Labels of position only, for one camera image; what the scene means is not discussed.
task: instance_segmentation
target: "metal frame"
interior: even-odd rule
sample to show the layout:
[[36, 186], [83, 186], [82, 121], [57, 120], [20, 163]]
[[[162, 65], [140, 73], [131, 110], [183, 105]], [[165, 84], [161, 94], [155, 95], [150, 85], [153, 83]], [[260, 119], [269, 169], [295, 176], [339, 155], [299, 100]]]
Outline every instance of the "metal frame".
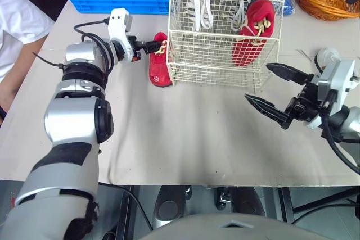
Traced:
[[349, 188], [346, 191], [342, 191], [297, 207], [293, 207], [289, 188], [278, 188], [278, 194], [281, 206], [282, 220], [287, 223], [292, 223], [294, 221], [294, 214], [327, 205], [329, 203], [334, 203], [336, 201], [344, 200], [349, 197], [360, 195], [360, 187]]
[[[110, 188], [116, 188], [117, 185], [99, 183]], [[122, 185], [121, 187], [131, 191], [136, 197], [138, 197], [140, 186], [139, 185]], [[136, 218], [137, 205], [126, 192], [121, 195], [120, 201], [120, 216], [116, 227], [116, 240], [129, 240], [133, 239], [134, 226]]]
[[272, 0], [276, 22], [271, 38], [239, 36], [231, 29], [229, 20], [239, 8], [238, 0], [210, 0], [213, 27], [194, 31], [193, 20], [185, 15], [189, 1], [170, 0], [166, 64], [173, 84], [187, 81], [260, 90], [271, 77], [265, 64], [278, 61], [284, 0]]

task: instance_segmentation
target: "person's arm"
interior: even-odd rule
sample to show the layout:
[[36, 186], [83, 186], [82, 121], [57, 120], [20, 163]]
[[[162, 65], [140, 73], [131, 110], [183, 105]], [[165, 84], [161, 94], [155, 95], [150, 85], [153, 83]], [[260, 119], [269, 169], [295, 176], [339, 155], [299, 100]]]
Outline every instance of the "person's arm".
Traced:
[[0, 82], [0, 106], [4, 111], [9, 111], [17, 91], [34, 62], [35, 56], [32, 52], [38, 53], [45, 39], [46, 36], [35, 42], [23, 45], [14, 66]]

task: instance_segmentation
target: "shoelace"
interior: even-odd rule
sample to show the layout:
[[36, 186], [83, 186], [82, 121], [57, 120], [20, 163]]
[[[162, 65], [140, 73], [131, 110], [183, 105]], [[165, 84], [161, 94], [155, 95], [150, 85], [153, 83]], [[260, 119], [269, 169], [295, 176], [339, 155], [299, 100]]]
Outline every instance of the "shoelace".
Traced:
[[245, 18], [245, 7], [244, 7], [244, 0], [239, 0], [239, 9], [235, 12], [235, 7], [231, 8], [232, 12], [229, 13], [231, 22], [231, 29], [233, 31], [239, 31], [242, 27], [242, 22]]
[[188, 14], [189, 19], [194, 22], [192, 31], [200, 31], [201, 26], [205, 29], [213, 27], [214, 17], [210, 0], [190, 0], [185, 7], [185, 14]]

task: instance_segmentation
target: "silver robot arm segment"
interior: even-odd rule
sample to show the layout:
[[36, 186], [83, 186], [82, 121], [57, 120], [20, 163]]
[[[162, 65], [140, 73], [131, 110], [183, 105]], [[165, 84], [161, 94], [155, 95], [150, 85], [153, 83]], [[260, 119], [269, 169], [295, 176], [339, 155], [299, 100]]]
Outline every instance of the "silver robot arm segment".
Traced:
[[52, 149], [35, 164], [1, 239], [81, 239], [97, 219], [100, 143], [113, 133], [104, 58], [93, 42], [68, 46], [44, 124]]

